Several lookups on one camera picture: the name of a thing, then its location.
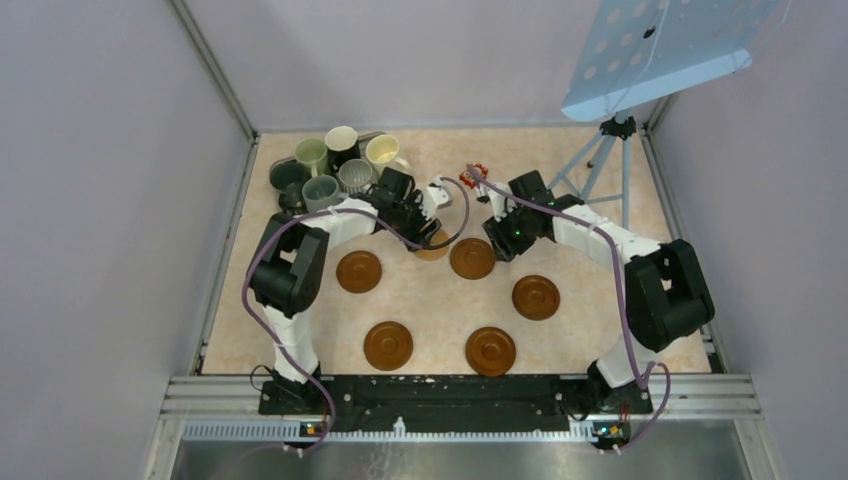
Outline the brown wooden coaster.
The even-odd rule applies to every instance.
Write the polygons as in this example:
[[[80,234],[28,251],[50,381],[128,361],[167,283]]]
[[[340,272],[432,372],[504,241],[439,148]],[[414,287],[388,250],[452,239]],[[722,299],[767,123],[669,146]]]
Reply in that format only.
[[[342,257],[336,267],[336,278],[347,292],[362,294],[373,290],[382,278],[379,258],[368,251],[357,250]]]
[[[479,280],[488,276],[496,263],[492,246],[479,238],[458,241],[450,251],[450,266],[461,278]]]
[[[512,337],[504,330],[482,327],[468,337],[465,356],[469,366],[477,374],[499,377],[513,367],[517,348]]]
[[[547,277],[527,275],[514,284],[511,301],[525,319],[543,321],[559,310],[561,295],[556,284]]]
[[[403,367],[414,351],[411,332],[395,321],[374,325],[363,341],[363,351],[368,363],[380,371],[394,371]]]

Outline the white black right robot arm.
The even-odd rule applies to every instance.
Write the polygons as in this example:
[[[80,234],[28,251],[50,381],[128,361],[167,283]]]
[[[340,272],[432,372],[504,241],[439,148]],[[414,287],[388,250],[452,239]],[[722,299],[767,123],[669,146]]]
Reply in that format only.
[[[495,257],[510,262],[545,238],[583,252],[614,275],[622,334],[589,368],[589,404],[612,412],[640,387],[658,353],[709,323],[715,307],[694,247],[683,239],[660,242],[638,235],[598,214],[583,200],[556,197],[538,171],[507,184],[485,178],[471,166],[465,173],[493,215],[483,224]]]

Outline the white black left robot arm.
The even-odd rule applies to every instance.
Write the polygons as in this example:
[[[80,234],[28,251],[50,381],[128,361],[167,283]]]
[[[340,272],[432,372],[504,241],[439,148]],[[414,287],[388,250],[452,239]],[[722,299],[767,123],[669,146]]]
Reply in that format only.
[[[315,213],[273,214],[246,274],[244,294],[264,312],[260,323],[276,348],[275,373],[288,380],[283,401],[297,413],[319,404],[320,386],[309,379],[319,367],[311,335],[311,306],[318,296],[330,250],[358,237],[391,229],[411,250],[425,245],[440,229],[438,210],[453,197],[435,179],[419,189],[414,179],[388,168],[363,193]]]

